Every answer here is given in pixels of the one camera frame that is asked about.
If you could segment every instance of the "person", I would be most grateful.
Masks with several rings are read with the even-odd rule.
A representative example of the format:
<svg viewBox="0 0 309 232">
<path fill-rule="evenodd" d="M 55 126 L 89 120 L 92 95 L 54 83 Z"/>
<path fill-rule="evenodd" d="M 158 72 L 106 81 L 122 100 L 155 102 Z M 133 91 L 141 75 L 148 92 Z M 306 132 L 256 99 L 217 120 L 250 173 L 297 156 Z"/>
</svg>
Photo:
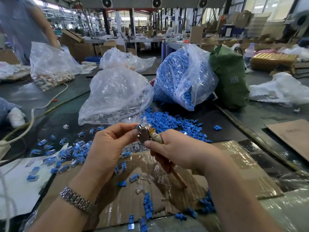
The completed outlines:
<svg viewBox="0 0 309 232">
<path fill-rule="evenodd" d="M 32 41 L 60 48 L 50 23 L 33 0 L 0 0 L 0 33 L 6 34 L 24 65 L 30 65 Z"/>
<path fill-rule="evenodd" d="M 137 125 L 118 123 L 97 132 L 82 169 L 68 187 L 95 202 L 102 186 L 113 175 L 124 146 L 137 140 Z M 250 194 L 236 167 L 217 147 L 176 130 L 160 135 L 165 144 L 146 141 L 145 147 L 167 172 L 169 161 L 204 172 L 223 231 L 283 231 Z M 78 232 L 83 230 L 88 217 L 59 196 L 28 232 Z"/>
</svg>

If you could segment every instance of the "metal tool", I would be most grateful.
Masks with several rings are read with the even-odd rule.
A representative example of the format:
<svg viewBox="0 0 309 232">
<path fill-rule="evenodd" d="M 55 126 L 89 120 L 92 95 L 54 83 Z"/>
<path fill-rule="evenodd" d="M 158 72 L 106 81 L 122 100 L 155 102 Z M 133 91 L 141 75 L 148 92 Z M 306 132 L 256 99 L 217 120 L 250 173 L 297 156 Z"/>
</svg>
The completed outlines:
<svg viewBox="0 0 309 232">
<path fill-rule="evenodd" d="M 161 144 L 164 144 L 161 136 L 155 132 L 155 128 L 153 128 L 150 124 L 138 125 L 137 130 L 139 132 L 137 139 L 144 143 L 147 140 L 152 140 Z M 175 171 L 175 169 L 170 166 L 170 170 L 175 178 L 183 185 L 184 188 L 188 188 L 187 184 L 183 180 L 183 178 Z"/>
</svg>

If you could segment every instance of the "green bag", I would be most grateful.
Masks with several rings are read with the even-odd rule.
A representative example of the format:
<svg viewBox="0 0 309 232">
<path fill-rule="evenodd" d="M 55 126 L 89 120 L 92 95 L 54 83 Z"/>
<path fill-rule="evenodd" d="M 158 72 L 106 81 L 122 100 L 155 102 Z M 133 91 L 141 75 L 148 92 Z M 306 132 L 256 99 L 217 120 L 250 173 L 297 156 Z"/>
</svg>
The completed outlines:
<svg viewBox="0 0 309 232">
<path fill-rule="evenodd" d="M 209 62 L 219 78 L 215 93 L 222 103 L 230 109 L 246 106 L 249 102 L 249 89 L 246 86 L 242 55 L 226 45 L 220 45 L 211 52 Z"/>
</svg>

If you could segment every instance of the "hand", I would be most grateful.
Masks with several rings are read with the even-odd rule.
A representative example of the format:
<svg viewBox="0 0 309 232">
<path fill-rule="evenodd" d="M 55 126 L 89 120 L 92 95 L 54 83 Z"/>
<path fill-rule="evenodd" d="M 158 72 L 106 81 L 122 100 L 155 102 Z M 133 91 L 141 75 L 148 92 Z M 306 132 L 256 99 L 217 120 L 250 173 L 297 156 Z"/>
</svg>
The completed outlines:
<svg viewBox="0 0 309 232">
<path fill-rule="evenodd" d="M 106 183 L 115 170 L 122 149 L 137 141 L 138 123 L 117 123 L 95 135 L 82 171 Z"/>
<path fill-rule="evenodd" d="M 160 133 L 160 136 L 164 144 L 145 141 L 144 146 L 150 149 L 151 155 L 155 156 L 167 173 L 170 172 L 170 164 L 172 167 L 173 164 L 176 164 L 182 168 L 204 171 L 207 156 L 221 153 L 217 147 L 191 138 L 174 129 L 164 131 Z"/>
</svg>

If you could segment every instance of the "bag of blue plastic parts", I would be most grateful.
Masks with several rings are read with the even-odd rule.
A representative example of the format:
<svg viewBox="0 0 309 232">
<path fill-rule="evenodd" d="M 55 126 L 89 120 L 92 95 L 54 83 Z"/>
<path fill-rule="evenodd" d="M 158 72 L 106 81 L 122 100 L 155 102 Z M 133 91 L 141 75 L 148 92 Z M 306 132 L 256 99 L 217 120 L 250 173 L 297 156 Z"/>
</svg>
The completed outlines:
<svg viewBox="0 0 309 232">
<path fill-rule="evenodd" d="M 178 103 L 188 111 L 215 90 L 218 77 L 208 63 L 210 52 L 188 44 L 169 54 L 157 69 L 154 100 Z"/>
</svg>

